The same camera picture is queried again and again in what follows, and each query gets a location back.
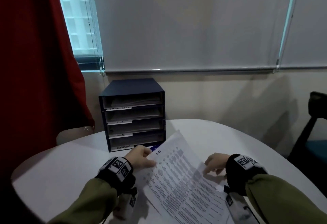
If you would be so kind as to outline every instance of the round table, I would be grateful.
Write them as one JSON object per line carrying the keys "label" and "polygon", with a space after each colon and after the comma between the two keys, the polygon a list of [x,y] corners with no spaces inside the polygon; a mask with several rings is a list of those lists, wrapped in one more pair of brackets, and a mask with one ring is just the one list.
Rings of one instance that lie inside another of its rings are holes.
{"label": "round table", "polygon": [[[190,147],[205,161],[214,153],[248,155],[300,189],[327,213],[327,198],[296,167],[255,138],[225,125],[206,120],[167,120],[166,136],[180,130]],[[12,185],[24,204],[42,221],[49,221],[67,209],[85,183],[112,156],[129,150],[108,152],[104,131],[43,151],[23,162],[11,176]],[[145,198],[140,197],[130,223],[165,223]],[[118,223],[117,219],[108,220]]]}

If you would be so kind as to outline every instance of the wrist strap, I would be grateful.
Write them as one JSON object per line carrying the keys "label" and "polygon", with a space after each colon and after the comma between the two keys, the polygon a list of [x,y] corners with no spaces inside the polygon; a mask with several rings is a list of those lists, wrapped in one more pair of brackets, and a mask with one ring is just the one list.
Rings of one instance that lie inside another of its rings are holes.
{"label": "wrist strap", "polygon": [[99,169],[96,178],[106,181],[111,187],[115,188],[118,196],[130,190],[135,184],[133,167],[123,157],[114,157],[108,160]]}
{"label": "wrist strap", "polygon": [[245,184],[257,174],[267,174],[267,171],[249,156],[233,154],[227,160],[226,175],[231,192],[246,196]]}

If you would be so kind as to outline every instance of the blue chair seat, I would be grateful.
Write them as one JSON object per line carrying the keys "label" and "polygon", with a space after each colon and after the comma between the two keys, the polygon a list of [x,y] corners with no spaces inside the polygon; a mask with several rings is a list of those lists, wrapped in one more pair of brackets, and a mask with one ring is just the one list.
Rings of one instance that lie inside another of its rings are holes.
{"label": "blue chair seat", "polygon": [[307,141],[305,147],[314,156],[327,164],[327,141]]}

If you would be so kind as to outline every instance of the curtain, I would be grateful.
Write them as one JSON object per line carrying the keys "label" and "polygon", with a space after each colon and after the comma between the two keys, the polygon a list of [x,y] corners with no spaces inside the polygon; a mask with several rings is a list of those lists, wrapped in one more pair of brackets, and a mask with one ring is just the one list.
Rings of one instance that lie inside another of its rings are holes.
{"label": "curtain", "polygon": [[62,130],[94,126],[59,0],[1,0],[1,184]]}

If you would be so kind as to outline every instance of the black chair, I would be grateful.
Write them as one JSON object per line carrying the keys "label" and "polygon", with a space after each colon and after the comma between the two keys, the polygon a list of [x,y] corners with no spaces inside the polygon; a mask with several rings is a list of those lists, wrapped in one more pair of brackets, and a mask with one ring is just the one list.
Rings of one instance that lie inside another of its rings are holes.
{"label": "black chair", "polygon": [[317,119],[327,119],[327,95],[315,91],[311,92],[308,105],[311,119],[303,129],[287,159],[327,197],[327,140],[308,141]]}

